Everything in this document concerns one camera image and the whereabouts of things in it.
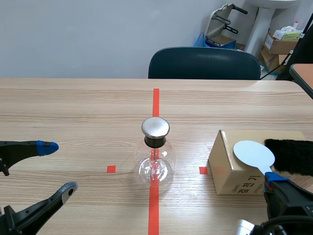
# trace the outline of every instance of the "cardboard box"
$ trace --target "cardboard box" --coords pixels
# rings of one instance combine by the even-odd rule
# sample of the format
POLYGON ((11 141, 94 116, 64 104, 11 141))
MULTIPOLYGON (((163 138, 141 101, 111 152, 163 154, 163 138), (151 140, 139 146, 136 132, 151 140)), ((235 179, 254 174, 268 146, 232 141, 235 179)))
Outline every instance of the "cardboard box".
MULTIPOLYGON (((276 55, 276 54, 270 54, 268 50, 265 49, 265 47, 261 50, 261 56, 262 56, 262 66, 264 66, 265 70, 267 72, 272 71, 274 68, 276 68, 278 65, 280 65, 287 55, 276 55)), ((278 75, 285 69, 285 65, 279 67, 278 69, 274 70, 271 75, 278 75)))
POLYGON ((269 33, 267 34, 264 42, 264 47, 268 50, 270 54, 280 54, 287 55, 291 50, 294 50, 299 39, 280 41, 273 38, 269 33))
POLYGON ((273 34, 273 38, 277 38, 280 41, 296 40, 300 38, 300 34, 300 31, 284 32, 281 30, 276 30, 273 34))
MULTIPOLYGON (((209 156, 209 164, 214 180, 216 193, 219 194, 262 194, 264 175, 257 169, 248 166, 233 154, 233 147, 239 141, 256 141, 264 144, 266 139, 305 140, 298 131, 246 131, 220 130, 215 139, 209 156)), ((313 177, 290 175, 287 172, 277 172, 290 178, 300 187, 308 188, 313 184, 313 177)))
POLYGON ((226 37, 224 35, 219 35, 217 37, 214 37, 214 38, 211 38, 213 41, 221 44, 220 47, 212 44, 212 43, 208 43, 208 45, 210 47, 218 47, 218 48, 225 48, 225 49, 234 49, 235 46, 236 46, 236 40, 235 39, 232 39, 232 38, 229 38, 229 37, 226 37))

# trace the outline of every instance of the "black rubber seal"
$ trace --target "black rubber seal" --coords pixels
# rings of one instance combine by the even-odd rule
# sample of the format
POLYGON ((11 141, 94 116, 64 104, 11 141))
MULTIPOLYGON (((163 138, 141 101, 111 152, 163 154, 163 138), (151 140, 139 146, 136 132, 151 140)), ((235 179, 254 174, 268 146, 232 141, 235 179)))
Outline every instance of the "black rubber seal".
POLYGON ((161 148, 163 145, 165 145, 166 138, 163 137, 161 139, 152 139, 149 137, 145 137, 145 143, 148 145, 150 148, 161 148))

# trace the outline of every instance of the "dark green chair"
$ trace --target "dark green chair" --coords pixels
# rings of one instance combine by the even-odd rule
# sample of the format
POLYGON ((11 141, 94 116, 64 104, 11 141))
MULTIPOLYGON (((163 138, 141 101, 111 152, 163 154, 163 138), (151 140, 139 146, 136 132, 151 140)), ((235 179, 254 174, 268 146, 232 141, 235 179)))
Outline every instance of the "dark green chair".
POLYGON ((251 54, 210 47, 172 47, 158 51, 149 66, 152 79, 260 80, 258 60, 251 54))

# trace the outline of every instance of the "black handle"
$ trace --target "black handle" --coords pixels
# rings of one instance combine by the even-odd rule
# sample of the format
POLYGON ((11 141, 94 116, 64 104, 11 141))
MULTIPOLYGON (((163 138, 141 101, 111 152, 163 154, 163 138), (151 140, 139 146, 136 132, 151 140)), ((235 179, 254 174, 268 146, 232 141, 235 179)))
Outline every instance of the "black handle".
POLYGON ((232 27, 230 27, 228 25, 225 25, 223 29, 226 29, 226 30, 228 30, 228 31, 230 31, 230 32, 232 32, 234 34, 238 34, 238 30, 236 30, 236 29, 234 29, 234 28, 232 28, 232 27))
POLYGON ((233 4, 233 9, 235 9, 241 13, 244 13, 245 15, 248 14, 248 12, 246 10, 243 10, 242 8, 235 6, 235 4, 233 4))
POLYGON ((212 16, 212 19, 213 19, 213 20, 217 20, 217 21, 219 21, 219 22, 222 22, 222 23, 224 23, 224 24, 226 24, 226 25, 229 25, 229 24, 231 23, 230 20, 225 19, 225 18, 223 18, 223 17, 217 15, 216 13, 214 13, 214 15, 212 16))

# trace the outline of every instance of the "black brush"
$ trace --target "black brush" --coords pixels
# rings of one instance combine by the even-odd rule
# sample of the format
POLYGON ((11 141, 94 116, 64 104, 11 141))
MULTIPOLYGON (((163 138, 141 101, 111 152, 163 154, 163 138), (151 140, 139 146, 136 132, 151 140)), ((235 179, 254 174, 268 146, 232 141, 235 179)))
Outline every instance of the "black brush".
POLYGON ((313 176, 312 141, 268 139, 264 144, 275 156, 276 170, 313 176))

